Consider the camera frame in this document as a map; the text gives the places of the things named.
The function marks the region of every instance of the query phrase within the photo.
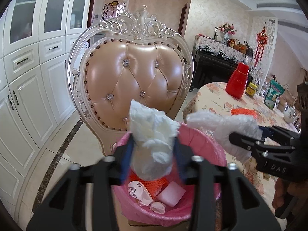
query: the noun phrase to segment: flower vase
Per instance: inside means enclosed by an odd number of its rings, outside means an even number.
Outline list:
[[[228,41],[230,40],[229,34],[228,34],[228,33],[225,33],[222,39],[223,39],[223,40],[222,40],[222,43],[225,44],[225,45],[227,45]]]

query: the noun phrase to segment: white teapot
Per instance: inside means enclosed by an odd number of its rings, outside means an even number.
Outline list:
[[[295,107],[289,107],[287,103],[285,103],[285,112],[283,114],[283,118],[287,123],[294,123],[299,118],[299,116],[295,116]]]

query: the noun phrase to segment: red container lid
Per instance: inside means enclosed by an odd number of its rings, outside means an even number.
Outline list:
[[[242,62],[239,62],[239,63],[238,63],[238,66],[237,66],[236,69],[237,69],[238,71],[244,73],[245,75],[248,75],[248,73],[249,73],[249,66],[246,65],[246,64],[244,64],[244,63],[242,63]]]

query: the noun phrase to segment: pink trash bag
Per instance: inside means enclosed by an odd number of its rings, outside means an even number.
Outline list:
[[[190,146],[195,155],[203,156],[210,163],[215,165],[227,165],[227,159],[223,148],[207,135],[197,129],[189,128],[183,123],[179,128],[179,132],[179,141],[184,145]],[[117,142],[116,147],[126,144],[129,134],[130,133],[126,133],[122,139]],[[169,182],[175,181],[186,190],[185,194],[175,207],[166,206],[165,214],[157,214],[150,211],[150,206],[141,207],[136,203],[136,200],[133,197],[128,195],[127,184],[129,183],[129,180],[126,180],[122,186],[113,186],[113,191],[121,204],[122,214],[132,221],[165,227],[176,225],[182,221],[190,219],[194,199],[194,186],[187,186],[181,183],[177,172],[177,165],[175,163],[173,164],[170,175],[166,176],[166,179]],[[220,197],[219,184],[214,184],[214,196],[215,200]]]

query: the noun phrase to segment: glass cabinet door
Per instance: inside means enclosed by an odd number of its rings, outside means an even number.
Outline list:
[[[45,13],[44,33],[62,30],[64,1],[65,0],[48,0]]]
[[[36,0],[16,0],[10,29],[10,43],[32,36]]]
[[[85,2],[86,0],[74,0],[70,17],[70,28],[82,28]]]

